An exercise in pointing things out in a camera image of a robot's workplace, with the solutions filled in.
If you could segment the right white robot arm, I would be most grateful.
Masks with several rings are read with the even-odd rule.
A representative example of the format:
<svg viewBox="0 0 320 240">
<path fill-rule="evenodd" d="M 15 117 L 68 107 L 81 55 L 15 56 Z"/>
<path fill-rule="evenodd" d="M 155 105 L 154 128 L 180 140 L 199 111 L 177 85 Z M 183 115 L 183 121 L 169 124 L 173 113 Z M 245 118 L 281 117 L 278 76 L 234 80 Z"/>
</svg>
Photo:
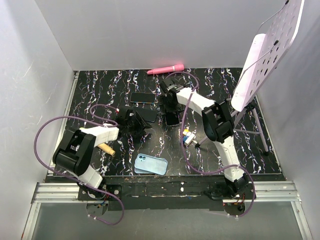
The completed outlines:
<svg viewBox="0 0 320 240">
<path fill-rule="evenodd" d="M 205 135 L 214 143 L 223 165 L 227 195 L 232 199 L 239 198 L 249 184 L 249 176 L 240 168 L 234 144 L 235 125 L 227 102 L 218 103 L 201 96 L 171 77 L 163 80 L 160 88 L 165 110 L 186 107 L 201 115 Z"/>
</svg>

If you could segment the black phone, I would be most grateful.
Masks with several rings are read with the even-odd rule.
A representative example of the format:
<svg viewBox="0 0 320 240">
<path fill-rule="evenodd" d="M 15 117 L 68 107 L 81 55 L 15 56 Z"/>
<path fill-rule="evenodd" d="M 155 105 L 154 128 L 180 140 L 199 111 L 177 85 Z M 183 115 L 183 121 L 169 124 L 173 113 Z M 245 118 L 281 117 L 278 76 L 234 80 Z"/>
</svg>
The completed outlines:
<svg viewBox="0 0 320 240">
<path fill-rule="evenodd" d="M 167 112 L 165 114 L 165 122 L 167 126 L 176 126 L 180 123 L 180 115 L 177 111 Z"/>
</svg>

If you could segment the blue cased phone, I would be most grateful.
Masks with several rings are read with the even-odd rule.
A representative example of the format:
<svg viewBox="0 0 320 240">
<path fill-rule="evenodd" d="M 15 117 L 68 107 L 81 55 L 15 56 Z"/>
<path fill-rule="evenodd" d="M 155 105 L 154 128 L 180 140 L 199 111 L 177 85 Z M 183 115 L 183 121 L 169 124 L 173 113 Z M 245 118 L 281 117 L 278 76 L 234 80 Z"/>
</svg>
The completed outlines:
<svg viewBox="0 0 320 240">
<path fill-rule="evenodd" d="M 157 120 L 158 114 L 156 111 L 144 108 L 135 108 L 135 110 L 141 115 L 141 117 L 149 123 L 154 123 Z"/>
</svg>

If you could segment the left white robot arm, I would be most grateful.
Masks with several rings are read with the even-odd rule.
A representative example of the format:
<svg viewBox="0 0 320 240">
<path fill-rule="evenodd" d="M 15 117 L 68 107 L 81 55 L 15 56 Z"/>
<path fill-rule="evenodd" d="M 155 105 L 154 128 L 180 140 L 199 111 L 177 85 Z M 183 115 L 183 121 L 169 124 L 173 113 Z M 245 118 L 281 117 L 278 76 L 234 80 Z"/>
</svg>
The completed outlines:
<svg viewBox="0 0 320 240">
<path fill-rule="evenodd" d="M 104 119 L 102 125 L 90 128 L 69 129 L 62 137 L 54 155 L 53 163 L 68 171 L 77 180 L 80 188 L 95 199 L 106 197 L 107 184 L 104 178 L 91 166 L 94 148 L 110 156 L 116 151 L 107 145 L 119 137 L 130 135 L 141 137 L 152 126 L 135 109 L 129 106 L 116 110 L 114 119 Z"/>
</svg>

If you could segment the light blue phone case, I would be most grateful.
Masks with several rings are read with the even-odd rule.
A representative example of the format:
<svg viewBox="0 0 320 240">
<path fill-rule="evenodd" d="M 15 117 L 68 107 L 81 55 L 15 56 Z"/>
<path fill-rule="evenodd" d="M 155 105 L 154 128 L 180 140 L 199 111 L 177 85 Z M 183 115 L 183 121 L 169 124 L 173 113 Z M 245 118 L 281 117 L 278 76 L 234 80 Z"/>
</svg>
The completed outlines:
<svg viewBox="0 0 320 240">
<path fill-rule="evenodd" d="M 135 172 L 136 174 L 158 175 L 158 173 L 150 172 L 150 171 L 147 171 L 147 170 L 141 170 L 141 169 L 139 169 L 139 168 L 135 168 L 135 169 L 134 169 L 134 172 Z"/>
</svg>

